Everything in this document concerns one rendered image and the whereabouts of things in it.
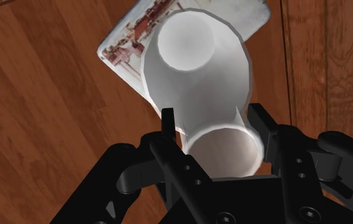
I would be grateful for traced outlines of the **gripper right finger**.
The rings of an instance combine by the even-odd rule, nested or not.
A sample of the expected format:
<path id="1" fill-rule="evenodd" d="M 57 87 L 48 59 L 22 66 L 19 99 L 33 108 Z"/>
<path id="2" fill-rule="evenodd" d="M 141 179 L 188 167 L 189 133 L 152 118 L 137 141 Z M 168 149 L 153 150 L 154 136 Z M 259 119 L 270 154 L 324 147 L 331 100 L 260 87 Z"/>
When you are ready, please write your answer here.
<path id="1" fill-rule="evenodd" d="M 248 120 L 264 143 L 264 162 L 280 178 L 286 221 L 353 221 L 353 138 L 326 131 L 317 138 L 278 124 L 259 103 Z"/>

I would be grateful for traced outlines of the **white cup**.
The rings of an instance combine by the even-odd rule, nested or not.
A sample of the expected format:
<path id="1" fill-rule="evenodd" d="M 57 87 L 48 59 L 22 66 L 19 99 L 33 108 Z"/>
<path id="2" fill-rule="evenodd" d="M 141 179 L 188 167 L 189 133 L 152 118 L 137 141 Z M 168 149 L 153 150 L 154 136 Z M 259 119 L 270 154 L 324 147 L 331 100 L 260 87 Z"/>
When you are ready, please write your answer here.
<path id="1" fill-rule="evenodd" d="M 245 114 L 252 66 L 234 28 L 204 11 L 174 12 L 154 31 L 141 74 L 153 107 L 173 109 L 183 152 L 209 177 L 256 173 L 264 145 Z"/>

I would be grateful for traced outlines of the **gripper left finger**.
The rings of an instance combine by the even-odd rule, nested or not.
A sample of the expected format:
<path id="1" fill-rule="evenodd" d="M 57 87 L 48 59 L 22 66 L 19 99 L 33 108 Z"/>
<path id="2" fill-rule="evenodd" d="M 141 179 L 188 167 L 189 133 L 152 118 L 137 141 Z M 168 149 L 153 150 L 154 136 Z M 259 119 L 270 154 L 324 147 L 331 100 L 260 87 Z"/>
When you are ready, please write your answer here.
<path id="1" fill-rule="evenodd" d="M 141 137 L 139 147 L 110 146 L 50 224 L 122 224 L 141 189 L 154 185 L 166 205 L 159 224 L 213 224 L 206 204 L 212 180 L 175 142 L 174 113 L 162 110 L 161 130 Z"/>

